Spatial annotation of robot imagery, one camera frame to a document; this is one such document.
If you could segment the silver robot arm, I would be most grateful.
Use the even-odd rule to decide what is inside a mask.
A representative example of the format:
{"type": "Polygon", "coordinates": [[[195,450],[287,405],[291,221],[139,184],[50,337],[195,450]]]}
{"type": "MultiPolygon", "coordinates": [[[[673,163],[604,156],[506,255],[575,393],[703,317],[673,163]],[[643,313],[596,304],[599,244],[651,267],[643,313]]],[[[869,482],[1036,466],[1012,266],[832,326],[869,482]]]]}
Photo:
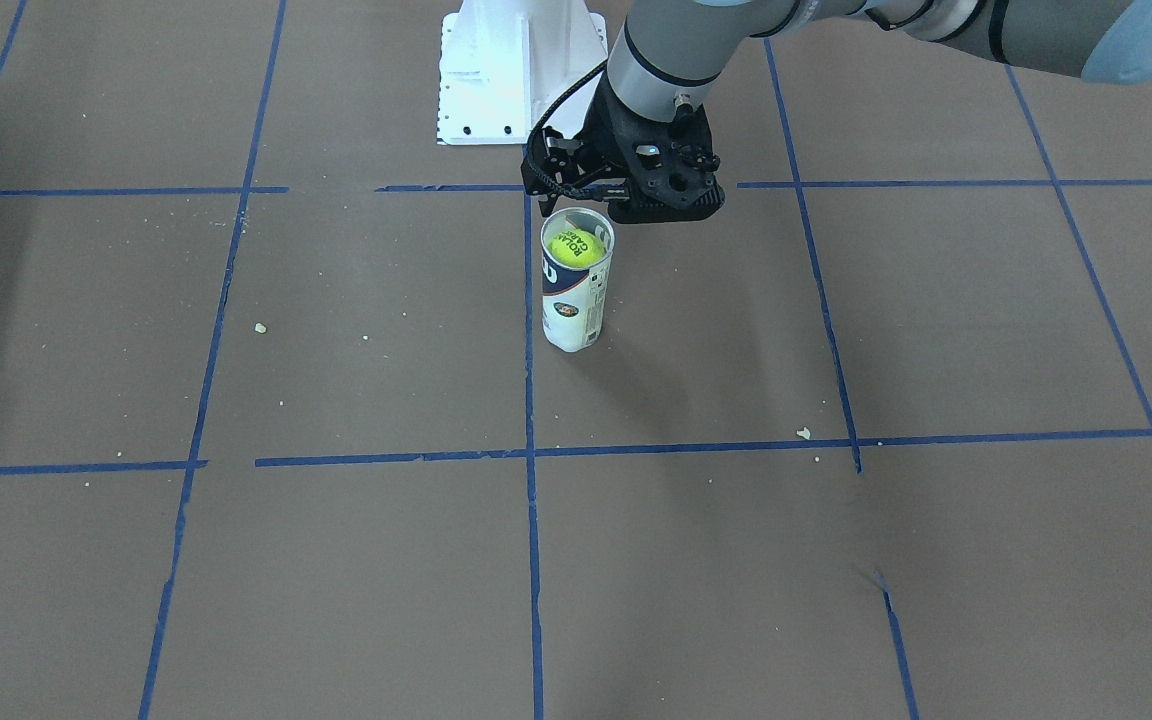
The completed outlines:
{"type": "Polygon", "coordinates": [[[631,1],[582,126],[532,127],[521,177],[545,205],[602,202],[622,222],[677,219],[721,204],[708,96],[736,51],[826,26],[896,35],[990,63],[1079,79],[1152,79],[1152,1],[631,1]]]}

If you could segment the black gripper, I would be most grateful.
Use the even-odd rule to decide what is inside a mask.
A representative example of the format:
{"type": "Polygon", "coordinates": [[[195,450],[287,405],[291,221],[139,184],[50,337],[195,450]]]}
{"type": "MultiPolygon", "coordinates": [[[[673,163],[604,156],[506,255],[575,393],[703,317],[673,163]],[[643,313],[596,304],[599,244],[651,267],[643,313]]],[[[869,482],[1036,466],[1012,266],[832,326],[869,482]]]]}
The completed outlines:
{"type": "Polygon", "coordinates": [[[584,76],[536,119],[520,172],[524,192],[540,200],[696,200],[698,92],[669,85],[664,108],[644,114],[611,79],[584,76]],[[590,83],[582,124],[567,136],[550,119],[590,83]]]}

